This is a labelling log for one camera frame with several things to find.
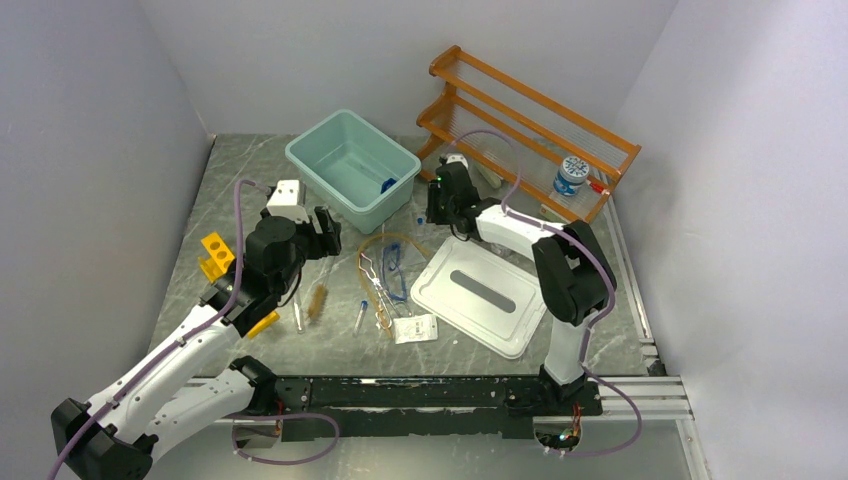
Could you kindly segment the blue item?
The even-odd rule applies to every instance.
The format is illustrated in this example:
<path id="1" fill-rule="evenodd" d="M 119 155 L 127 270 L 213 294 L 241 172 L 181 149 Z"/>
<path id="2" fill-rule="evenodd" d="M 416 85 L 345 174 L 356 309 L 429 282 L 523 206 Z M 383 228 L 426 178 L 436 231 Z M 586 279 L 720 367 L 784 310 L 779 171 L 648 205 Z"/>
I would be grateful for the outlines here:
<path id="1" fill-rule="evenodd" d="M 396 183 L 397 180 L 395 178 L 389 178 L 385 180 L 381 185 L 380 194 L 384 194 L 385 192 L 390 190 Z"/>

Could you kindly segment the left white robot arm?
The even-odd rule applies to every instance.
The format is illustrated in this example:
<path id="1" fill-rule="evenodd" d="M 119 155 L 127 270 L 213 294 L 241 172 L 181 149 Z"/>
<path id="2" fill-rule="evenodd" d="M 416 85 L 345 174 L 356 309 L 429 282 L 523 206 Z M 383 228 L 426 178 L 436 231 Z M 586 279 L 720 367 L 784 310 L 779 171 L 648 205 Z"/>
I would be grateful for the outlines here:
<path id="1" fill-rule="evenodd" d="M 225 271 L 182 323 L 119 380 L 51 414 L 57 464 L 81 479 L 141 479 L 168 450 L 216 420 L 261 416 L 283 406 L 276 375 L 260 361 L 234 360 L 211 385 L 186 383 L 214 355 L 258 334 L 300 285 L 310 260 L 340 254 L 341 225 L 317 207 L 303 223 L 264 210 L 231 255 L 212 253 Z"/>

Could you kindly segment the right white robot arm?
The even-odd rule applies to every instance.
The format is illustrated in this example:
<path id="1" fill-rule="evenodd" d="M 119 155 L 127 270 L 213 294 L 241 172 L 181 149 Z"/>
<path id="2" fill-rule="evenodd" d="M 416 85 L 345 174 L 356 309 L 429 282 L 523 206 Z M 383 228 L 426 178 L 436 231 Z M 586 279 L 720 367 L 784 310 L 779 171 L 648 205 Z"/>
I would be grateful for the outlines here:
<path id="1" fill-rule="evenodd" d="M 468 167 L 449 160 L 441 162 L 428 183 L 426 221 L 533 262 L 542 299 L 554 318 L 540 367 L 539 398 L 548 412 L 565 413 L 590 377 L 591 329 L 616 303 L 617 281 L 591 226 L 582 220 L 552 223 L 518 212 L 505 199 L 483 199 Z"/>

